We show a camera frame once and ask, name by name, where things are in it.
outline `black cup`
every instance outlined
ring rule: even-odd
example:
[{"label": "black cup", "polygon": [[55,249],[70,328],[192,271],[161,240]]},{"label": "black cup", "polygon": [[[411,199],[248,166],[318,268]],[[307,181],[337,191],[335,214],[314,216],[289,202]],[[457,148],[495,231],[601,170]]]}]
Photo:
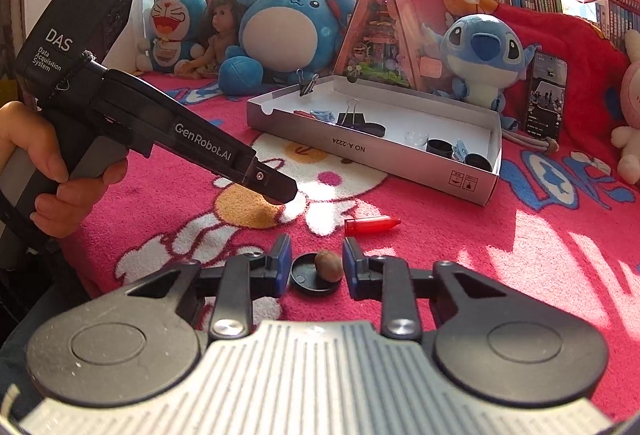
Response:
[{"label": "black cup", "polygon": [[480,154],[468,154],[465,157],[465,164],[480,170],[491,171],[491,163]]},{"label": "black cup", "polygon": [[427,152],[450,159],[453,157],[453,146],[442,139],[430,139],[427,141]]}]

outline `screw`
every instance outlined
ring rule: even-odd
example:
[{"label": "screw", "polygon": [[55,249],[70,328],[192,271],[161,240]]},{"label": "screw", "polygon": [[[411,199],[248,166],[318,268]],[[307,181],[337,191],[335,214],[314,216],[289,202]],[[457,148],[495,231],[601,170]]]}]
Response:
[{"label": "screw", "polygon": [[220,336],[238,336],[244,326],[238,320],[218,320],[213,324],[213,332]]},{"label": "screw", "polygon": [[386,327],[396,336],[408,336],[415,333],[415,321],[405,318],[391,320]]}]

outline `pink blanket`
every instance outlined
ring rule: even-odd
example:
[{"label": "pink blanket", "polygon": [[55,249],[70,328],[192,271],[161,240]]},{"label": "pink blanket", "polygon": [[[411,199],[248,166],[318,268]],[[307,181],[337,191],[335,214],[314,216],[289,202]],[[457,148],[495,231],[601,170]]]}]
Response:
[{"label": "pink blanket", "polygon": [[[215,265],[244,250],[268,249],[277,234],[293,238],[294,256],[340,252],[344,218],[388,214],[396,229],[360,239],[367,254],[385,253],[428,269],[458,261],[595,325],[610,363],[594,400],[623,418],[640,409],[640,222],[638,193],[609,176],[597,158],[564,149],[553,158],[505,141],[501,179],[482,208],[246,126],[243,101],[215,85],[150,75],[205,119],[253,144],[258,158],[298,181],[289,205],[272,206],[242,187],[155,148],[129,156],[125,181],[112,187],[82,229],[63,242],[67,259],[102,292],[181,258]],[[433,321],[421,305],[426,328]],[[380,304],[337,293],[310,300],[290,291],[262,299],[255,319],[367,319]]]}]

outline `plush toy eye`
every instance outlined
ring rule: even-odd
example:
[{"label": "plush toy eye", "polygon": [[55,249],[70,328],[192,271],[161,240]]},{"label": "plush toy eye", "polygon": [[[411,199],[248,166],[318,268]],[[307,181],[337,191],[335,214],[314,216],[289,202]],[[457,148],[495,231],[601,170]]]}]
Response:
[{"label": "plush toy eye", "polygon": [[509,40],[509,54],[507,57],[510,60],[516,60],[520,57],[520,50],[518,49],[518,44],[516,44],[515,40]]},{"label": "plush toy eye", "polygon": [[460,45],[460,39],[462,38],[462,28],[461,27],[456,27],[450,34],[449,34],[449,41],[453,44],[453,45]]}]

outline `white cardboard box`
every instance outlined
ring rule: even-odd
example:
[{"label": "white cardboard box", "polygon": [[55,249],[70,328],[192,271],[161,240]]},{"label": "white cardboard box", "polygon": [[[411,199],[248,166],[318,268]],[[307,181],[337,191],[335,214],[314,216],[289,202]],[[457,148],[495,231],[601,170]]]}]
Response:
[{"label": "white cardboard box", "polygon": [[[385,126],[384,138],[293,113],[331,110],[338,118],[354,98],[358,100],[356,112],[363,113],[367,123]],[[247,123],[481,206],[489,201],[500,173],[502,133],[497,112],[412,89],[328,76],[302,97],[295,85],[250,99]],[[406,132],[427,132],[430,139],[453,145],[460,139],[470,154],[489,160],[492,172],[430,154],[424,147],[419,150],[408,146],[404,142]]]}]

